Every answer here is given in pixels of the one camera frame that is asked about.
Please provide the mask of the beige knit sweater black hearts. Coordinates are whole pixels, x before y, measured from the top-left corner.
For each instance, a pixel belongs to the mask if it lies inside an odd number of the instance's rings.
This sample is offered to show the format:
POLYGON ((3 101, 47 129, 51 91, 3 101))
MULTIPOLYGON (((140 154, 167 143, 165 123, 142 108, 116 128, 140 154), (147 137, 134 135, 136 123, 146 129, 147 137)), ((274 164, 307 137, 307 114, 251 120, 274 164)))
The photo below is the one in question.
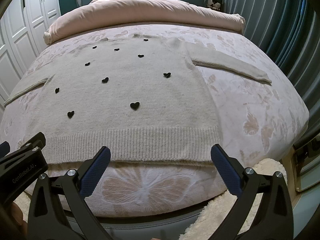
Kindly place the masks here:
POLYGON ((49 61, 26 74, 5 104, 42 87, 25 135, 45 135, 51 164, 89 159, 101 146, 121 162, 208 163, 222 132, 200 66, 270 83, 264 71, 222 52, 136 34, 49 61))

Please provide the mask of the wooden framed bedside object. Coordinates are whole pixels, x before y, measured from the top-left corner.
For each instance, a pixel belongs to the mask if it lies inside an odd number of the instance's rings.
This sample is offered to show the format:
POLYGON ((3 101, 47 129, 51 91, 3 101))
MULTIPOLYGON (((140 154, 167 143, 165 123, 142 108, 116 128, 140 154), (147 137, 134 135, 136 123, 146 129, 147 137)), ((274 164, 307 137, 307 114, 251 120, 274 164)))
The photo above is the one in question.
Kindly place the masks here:
POLYGON ((295 189, 303 192, 319 184, 319 137, 295 144, 292 156, 295 189))

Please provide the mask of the cream fluffy rug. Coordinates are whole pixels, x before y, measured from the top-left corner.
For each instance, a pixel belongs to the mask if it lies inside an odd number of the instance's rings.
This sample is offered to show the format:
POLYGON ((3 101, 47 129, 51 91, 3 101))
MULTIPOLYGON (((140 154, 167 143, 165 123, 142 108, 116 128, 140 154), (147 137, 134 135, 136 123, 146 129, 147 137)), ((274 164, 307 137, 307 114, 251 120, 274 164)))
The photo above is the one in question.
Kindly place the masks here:
MULTIPOLYGON (((278 161, 267 158, 261 160, 258 164, 254 165, 254 170, 259 174, 272 175, 276 171, 280 171, 284 175, 285 182, 287 184, 287 174, 285 167, 278 161)), ((253 223, 255 214, 257 213, 260 205, 262 193, 259 193, 253 202, 253 206, 241 227, 240 232, 245 232, 253 223)), ((28 221, 28 213, 30 206, 30 197, 25 192, 22 192, 14 201, 21 209, 23 213, 23 219, 28 221)), ((236 196, 231 195, 229 191, 225 191, 223 194, 215 197, 207 204, 200 213, 197 220, 186 228, 184 234, 174 237, 174 239, 205 239, 209 237, 220 226, 223 219, 226 218, 228 212, 231 210, 233 204, 235 204, 236 196)))

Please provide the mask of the pink floral bed blanket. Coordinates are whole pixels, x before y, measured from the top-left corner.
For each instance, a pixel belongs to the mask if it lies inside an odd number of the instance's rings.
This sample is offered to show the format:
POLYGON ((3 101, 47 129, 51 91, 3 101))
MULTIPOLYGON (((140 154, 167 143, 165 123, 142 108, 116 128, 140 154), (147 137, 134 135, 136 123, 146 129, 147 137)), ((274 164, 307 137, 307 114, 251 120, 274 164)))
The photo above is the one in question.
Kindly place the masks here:
MULTIPOLYGON (((93 42, 144 37, 177 38, 216 50, 264 71, 270 83, 255 81, 224 69, 199 67, 220 120, 218 143, 244 166, 262 159, 280 159, 308 126, 309 111, 277 65, 244 36, 219 29, 172 24, 125 25, 71 36, 47 47, 28 74, 73 49, 93 42)), ((10 105, 4 104, 1 141, 13 150, 28 139, 27 119, 42 87, 33 88, 10 105)), ((60 176, 83 161, 48 163, 48 174, 60 176)), ((192 206, 220 195, 225 185, 208 163, 121 162, 112 159, 87 204, 99 217, 158 215, 192 206)))

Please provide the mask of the white panelled wardrobe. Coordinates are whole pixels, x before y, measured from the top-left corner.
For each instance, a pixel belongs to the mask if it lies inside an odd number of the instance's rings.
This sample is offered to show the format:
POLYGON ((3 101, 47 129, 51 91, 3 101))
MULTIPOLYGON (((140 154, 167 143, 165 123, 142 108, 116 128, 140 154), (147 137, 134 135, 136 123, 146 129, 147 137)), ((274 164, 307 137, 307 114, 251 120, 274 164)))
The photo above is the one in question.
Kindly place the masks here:
POLYGON ((12 0, 1 17, 1 107, 44 51, 44 32, 61 16, 59 0, 12 0))

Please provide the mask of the pink rolled duvet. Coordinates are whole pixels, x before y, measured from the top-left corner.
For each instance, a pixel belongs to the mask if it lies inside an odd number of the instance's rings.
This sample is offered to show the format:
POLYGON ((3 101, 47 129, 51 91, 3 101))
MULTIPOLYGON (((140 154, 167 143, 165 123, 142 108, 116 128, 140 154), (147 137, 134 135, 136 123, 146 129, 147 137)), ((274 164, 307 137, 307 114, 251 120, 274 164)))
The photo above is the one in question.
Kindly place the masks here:
POLYGON ((112 25, 170 22, 227 29, 243 34, 245 19, 181 0, 95 0, 60 16, 43 38, 47 45, 63 38, 112 25))

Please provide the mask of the grey-blue pleated curtain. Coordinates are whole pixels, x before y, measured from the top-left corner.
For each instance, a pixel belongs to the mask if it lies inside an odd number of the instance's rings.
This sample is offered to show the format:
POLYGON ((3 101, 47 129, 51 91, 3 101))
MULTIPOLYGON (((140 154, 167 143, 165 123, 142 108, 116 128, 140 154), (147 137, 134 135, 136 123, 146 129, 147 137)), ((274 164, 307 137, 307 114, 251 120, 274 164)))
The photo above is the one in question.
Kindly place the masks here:
POLYGON ((244 35, 291 81, 309 110, 304 140, 319 133, 319 15, 309 0, 223 0, 246 20, 244 35))

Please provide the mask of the small plush toys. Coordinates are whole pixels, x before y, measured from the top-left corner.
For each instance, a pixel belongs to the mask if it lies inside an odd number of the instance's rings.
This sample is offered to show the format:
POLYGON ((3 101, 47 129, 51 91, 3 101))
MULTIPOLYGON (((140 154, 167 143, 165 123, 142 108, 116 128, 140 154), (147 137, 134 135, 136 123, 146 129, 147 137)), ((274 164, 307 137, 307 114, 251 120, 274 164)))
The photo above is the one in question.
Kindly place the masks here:
POLYGON ((221 10, 221 3, 215 1, 215 0, 207 0, 207 8, 220 11, 221 10))

